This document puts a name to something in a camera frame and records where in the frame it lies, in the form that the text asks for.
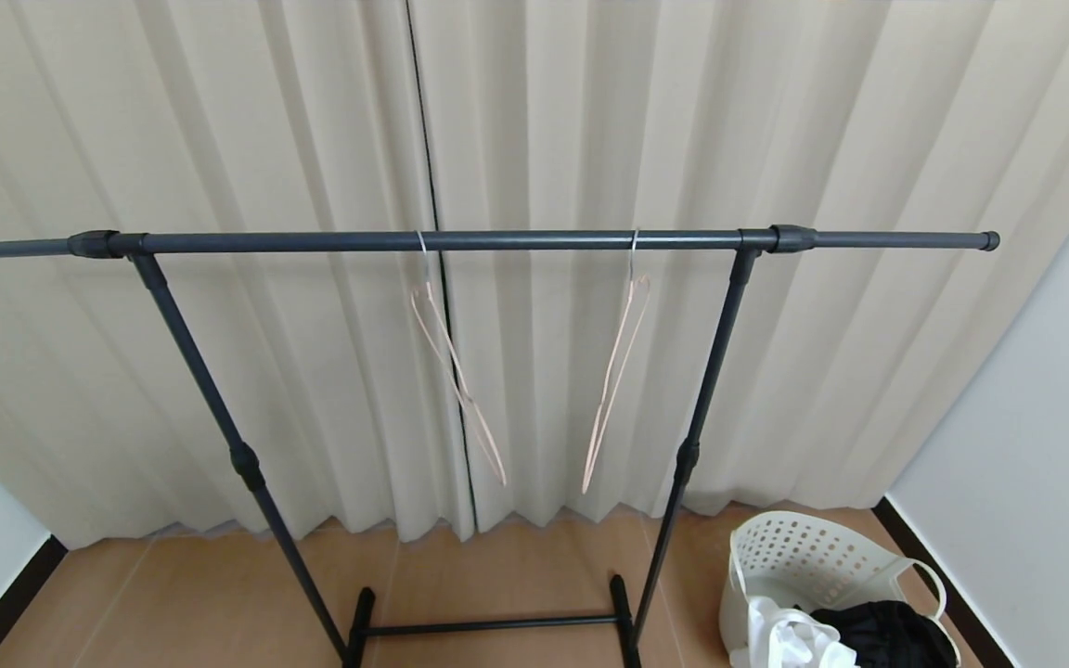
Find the dark brown baseboard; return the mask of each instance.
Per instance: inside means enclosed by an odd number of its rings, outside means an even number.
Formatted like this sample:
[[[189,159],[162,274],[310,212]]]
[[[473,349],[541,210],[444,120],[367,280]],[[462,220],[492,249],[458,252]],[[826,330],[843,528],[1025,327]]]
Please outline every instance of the dark brown baseboard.
[[[1012,661],[1009,661],[1009,656],[1006,656],[1005,651],[1001,650],[1001,646],[996,643],[992,634],[989,634],[985,625],[980,623],[980,618],[976,617],[976,613],[967,605],[967,602],[963,601],[959,589],[955,588],[951,579],[947,578],[946,573],[943,573],[943,568],[939,565],[939,562],[934,561],[930,552],[926,549],[926,545],[921,545],[921,541],[915,535],[913,529],[910,529],[903,517],[898,515],[894,503],[890,503],[887,498],[882,498],[882,502],[878,503],[877,508],[873,508],[873,515],[882,522],[885,530],[889,532],[889,535],[897,543],[898,548],[902,549],[907,557],[917,559],[927,566],[933,568],[934,573],[943,580],[943,587],[946,589],[946,616],[951,618],[951,622],[960,631],[960,635],[967,642],[967,647],[971,647],[972,652],[975,652],[976,658],[980,659],[980,665],[983,665],[983,668],[1012,668]],[[921,579],[925,580],[926,586],[933,591],[934,585],[929,576],[920,570],[917,571]]]
[[[18,572],[14,582],[7,587],[3,597],[0,597],[0,643],[3,643],[22,611],[31,605],[31,601],[47,578],[50,578],[65,554],[68,554],[68,549],[56,537],[48,537],[35,550],[31,561],[27,562],[27,566]]]

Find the clothes rack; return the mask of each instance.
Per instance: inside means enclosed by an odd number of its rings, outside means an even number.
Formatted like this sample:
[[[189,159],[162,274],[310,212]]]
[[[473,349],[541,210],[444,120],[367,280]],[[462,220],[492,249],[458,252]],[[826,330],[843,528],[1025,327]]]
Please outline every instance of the clothes rack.
[[[424,232],[429,250],[628,250],[632,232],[620,231],[483,231]],[[662,527],[654,543],[654,553],[646,574],[641,601],[636,616],[630,608],[626,588],[621,575],[613,575],[609,592],[613,611],[606,615],[570,615],[517,619],[493,619],[478,622],[435,622],[404,626],[372,626],[370,613],[374,592],[362,588],[357,597],[348,641],[336,627],[327,611],[313,576],[308,571],[292,534],[285,528],[275,498],[267,490],[253,448],[243,440],[224,399],[213,382],[212,373],[197,348],[191,331],[184,321],[156,259],[160,253],[292,253],[292,252],[418,252],[420,240],[413,232],[247,232],[219,234],[145,234],[98,229],[74,234],[66,239],[0,242],[0,258],[75,255],[92,259],[129,259],[144,286],[151,292],[167,330],[184,356],[184,361],[200,388],[217,426],[229,445],[229,459],[246,487],[253,495],[266,517],[289,565],[308,603],[329,637],[344,668],[359,668],[366,643],[372,637],[417,634],[448,634],[462,631],[523,630],[530,626],[569,626],[580,624],[613,624],[626,668],[640,667],[637,641],[646,625],[651,597],[657,585],[679,516],[683,492],[700,456],[700,433],[712,405],[717,376],[724,364],[728,342],[733,332],[737,312],[742,304],[754,263],[761,253],[796,253],[819,249],[967,249],[993,250],[1001,244],[995,232],[819,232],[816,229],[779,224],[769,229],[731,229],[731,231],[640,231],[636,236],[640,250],[733,250],[733,266],[729,274],[721,317],[716,323],[712,349],[708,354],[703,379],[700,380],[691,426],[676,453],[671,491],[667,497]]]

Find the wire hanger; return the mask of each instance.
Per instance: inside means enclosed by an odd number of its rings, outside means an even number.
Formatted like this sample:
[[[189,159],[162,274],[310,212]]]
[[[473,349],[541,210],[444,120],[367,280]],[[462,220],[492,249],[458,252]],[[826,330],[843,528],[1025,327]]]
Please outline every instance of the wire hanger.
[[[637,251],[637,231],[633,231],[633,240],[630,243],[630,279],[626,293],[624,293],[624,308],[621,310],[621,323],[616,329],[616,340],[613,341],[613,352],[609,354],[608,367],[605,369],[605,386],[601,390],[601,403],[597,406],[597,418],[593,418],[593,434],[588,439],[588,456],[585,461],[585,481],[580,486],[582,494],[588,494],[588,485],[593,479],[593,469],[597,466],[597,456],[602,451],[602,439],[605,439],[605,429],[608,426],[609,414],[613,413],[613,401],[616,399],[616,389],[621,384],[621,376],[624,373],[624,364],[630,360],[630,351],[633,349],[633,340],[637,338],[637,330],[641,328],[641,319],[646,315],[646,307],[650,305],[650,276],[641,275],[640,278],[633,278],[633,254]],[[645,288],[646,299],[641,301],[641,310],[637,312],[637,321],[633,323],[633,330],[624,346],[624,355],[621,356],[621,364],[616,370],[616,379],[613,380],[613,388],[609,388],[609,379],[613,376],[613,362],[616,360],[621,346],[621,335],[624,333],[624,326],[630,320],[630,309],[633,306],[633,297],[637,289]]]
[[[497,444],[493,440],[493,433],[489,430],[489,423],[484,421],[481,406],[476,403],[475,399],[468,392],[467,382],[464,379],[464,369],[461,368],[460,363],[460,356],[456,355],[456,347],[453,346],[453,339],[451,339],[451,335],[448,332],[448,326],[445,325],[445,319],[443,319],[439,306],[436,304],[436,295],[434,295],[432,289],[432,261],[428,258],[428,245],[423,240],[423,232],[416,231],[416,234],[419,235],[419,248],[423,250],[423,284],[412,291],[412,310],[415,312],[416,320],[419,321],[419,328],[423,329],[423,336],[428,339],[429,345],[432,346],[432,351],[439,360],[439,368],[445,371],[445,376],[448,376],[448,382],[453,386],[453,392],[456,392],[456,402],[461,406],[464,416],[466,416],[464,421],[469,424],[472,435],[476,436],[476,442],[480,446],[481,452],[484,453],[484,460],[489,462],[489,468],[493,469],[493,475],[496,475],[497,480],[505,487],[506,468],[501,464],[501,454],[497,452]],[[443,340],[445,340],[445,345],[448,346],[451,360],[453,360],[451,364],[448,363],[448,358],[440,354],[436,340],[432,338],[432,331],[428,329],[427,323],[423,322],[423,315],[419,312],[418,299],[423,292],[427,292],[427,301],[432,306],[433,316],[439,325],[439,333]],[[460,384],[456,383],[456,377],[460,378]]]

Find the beige curtain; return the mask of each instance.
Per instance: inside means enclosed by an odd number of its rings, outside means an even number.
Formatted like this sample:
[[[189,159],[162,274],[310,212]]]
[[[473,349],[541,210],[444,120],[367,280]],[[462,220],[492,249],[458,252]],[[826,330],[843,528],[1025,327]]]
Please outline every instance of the beige curtain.
[[[758,265],[687,502],[869,504],[1069,231],[1069,3],[0,3],[0,239],[437,216],[996,229]],[[466,538],[470,479],[483,529],[661,511],[729,254],[636,254],[653,300],[586,496],[626,257],[448,261],[506,488],[412,324],[418,257],[165,260],[293,531]],[[120,261],[0,261],[0,481],[73,546],[264,527]]]

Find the perforated basket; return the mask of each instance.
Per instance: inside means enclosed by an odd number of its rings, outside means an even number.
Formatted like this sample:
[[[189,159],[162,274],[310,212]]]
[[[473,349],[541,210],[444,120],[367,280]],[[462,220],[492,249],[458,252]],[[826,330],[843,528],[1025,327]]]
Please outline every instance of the perforated basket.
[[[924,562],[894,554],[834,522],[797,512],[763,512],[729,539],[721,638],[729,654],[746,647],[750,595],[766,595],[780,608],[805,612],[852,608],[873,601],[903,602],[898,575],[910,566],[926,571],[938,589],[939,607],[928,617],[942,628],[939,619],[946,608],[946,592]],[[959,654],[956,648],[956,665]]]

